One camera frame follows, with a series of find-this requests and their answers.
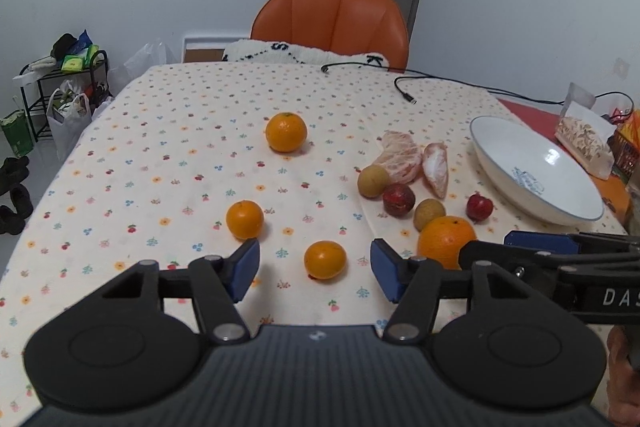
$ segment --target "metal screw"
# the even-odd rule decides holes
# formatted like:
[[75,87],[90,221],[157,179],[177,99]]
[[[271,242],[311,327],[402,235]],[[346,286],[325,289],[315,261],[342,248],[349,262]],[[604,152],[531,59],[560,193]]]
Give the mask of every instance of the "metal screw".
[[244,336],[244,328],[233,323],[220,324],[213,329],[213,335],[223,342],[236,341]]
[[420,330],[413,324],[398,323],[389,327],[386,332],[397,341],[410,341],[420,334]]

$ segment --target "white bowl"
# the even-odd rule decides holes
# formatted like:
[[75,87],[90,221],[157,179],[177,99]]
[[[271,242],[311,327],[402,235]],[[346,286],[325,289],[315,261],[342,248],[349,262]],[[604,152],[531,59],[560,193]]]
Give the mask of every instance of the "white bowl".
[[474,118],[470,128],[487,176],[527,214],[557,225],[602,217],[604,205],[593,181],[558,145],[494,116]]

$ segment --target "orange chair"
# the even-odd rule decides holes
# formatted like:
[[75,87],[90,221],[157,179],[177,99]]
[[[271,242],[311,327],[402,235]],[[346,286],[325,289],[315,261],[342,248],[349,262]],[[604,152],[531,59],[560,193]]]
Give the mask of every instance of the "orange chair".
[[393,0],[270,0],[251,38],[284,41],[340,55],[378,52],[392,68],[406,67],[406,24]]

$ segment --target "black cable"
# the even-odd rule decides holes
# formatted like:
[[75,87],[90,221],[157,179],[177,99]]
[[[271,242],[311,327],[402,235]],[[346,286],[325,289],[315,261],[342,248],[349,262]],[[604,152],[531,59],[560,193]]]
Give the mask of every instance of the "black cable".
[[[525,96],[524,94],[520,94],[517,92],[513,92],[510,91],[508,89],[502,89],[501,87],[485,87],[485,86],[480,86],[479,84],[472,84],[471,82],[465,82],[464,80],[457,80],[455,78],[447,78],[446,76],[434,76],[433,74],[428,74],[428,73],[423,73],[422,71],[417,71],[417,70],[409,70],[409,69],[402,69],[402,68],[386,68],[384,66],[379,66],[378,64],[373,64],[373,63],[367,63],[367,62],[333,62],[331,64],[325,64],[324,66],[322,66],[320,68],[320,71],[322,71],[322,73],[328,73],[329,68],[331,68],[332,66],[349,66],[349,65],[355,65],[355,66],[368,66],[369,68],[378,68],[380,70],[385,70],[385,71],[403,71],[404,73],[415,73],[417,76],[410,76],[410,75],[401,75],[401,76],[396,76],[396,78],[394,79],[394,87],[398,90],[398,92],[400,93],[400,95],[402,95],[402,97],[409,103],[416,103],[417,100],[415,100],[415,98],[413,96],[411,96],[409,93],[407,93],[406,91],[403,91],[402,89],[400,89],[400,87],[398,86],[398,82],[401,82],[402,80],[416,80],[416,79],[420,79],[420,78],[434,78],[435,80],[448,80],[449,82],[455,82],[457,84],[463,84],[463,86],[469,86],[469,87],[479,87],[480,89],[485,89],[488,92],[490,92],[491,94],[501,94],[503,96],[512,96],[513,98],[519,98],[520,100],[526,100],[527,102],[534,102],[534,103],[543,103],[545,105],[563,105],[564,104],[564,100],[562,100],[561,102],[554,102],[553,100],[539,100],[536,98],[531,98],[529,96]],[[629,111],[627,111],[626,113],[620,115],[622,117],[623,120],[626,120],[626,118],[630,117],[631,114],[633,113],[633,111],[635,110],[635,104],[634,104],[634,100],[626,93],[626,92],[622,92],[622,91],[607,91],[607,92],[603,92],[601,94],[597,94],[595,98],[600,98],[601,96],[607,96],[609,94],[621,94],[622,96],[626,96],[629,101],[631,102],[631,109]]]

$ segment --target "white tablecloth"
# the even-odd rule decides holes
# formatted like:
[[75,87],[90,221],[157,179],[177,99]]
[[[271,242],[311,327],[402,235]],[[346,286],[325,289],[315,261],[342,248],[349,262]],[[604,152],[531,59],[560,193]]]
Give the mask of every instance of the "white tablecloth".
[[[393,306],[369,266],[369,245],[383,237],[403,256],[414,251],[411,217],[387,216],[381,201],[363,200],[358,170],[379,154],[386,130],[411,133],[424,146],[443,140],[449,155],[450,215],[464,216],[476,190],[494,200],[479,239],[502,242],[510,230],[567,232],[516,210],[495,191],[472,151],[472,118],[515,117],[485,90],[440,80],[393,87],[394,76],[371,69],[262,64],[176,64],[133,81],[84,133],[34,211],[0,283],[0,419],[17,425],[39,407],[22,367],[33,331],[140,259],[186,266],[239,245],[226,229],[235,201],[265,211],[261,264],[238,305],[252,330],[265,323],[375,324]],[[264,139],[281,111],[302,115],[308,140],[278,155]],[[419,178],[417,201],[431,197]],[[608,210],[590,230],[622,233]],[[348,269],[328,283],[306,276],[303,253],[315,241],[339,242]],[[195,326],[184,301],[171,314]],[[436,327],[464,311],[443,303]]]

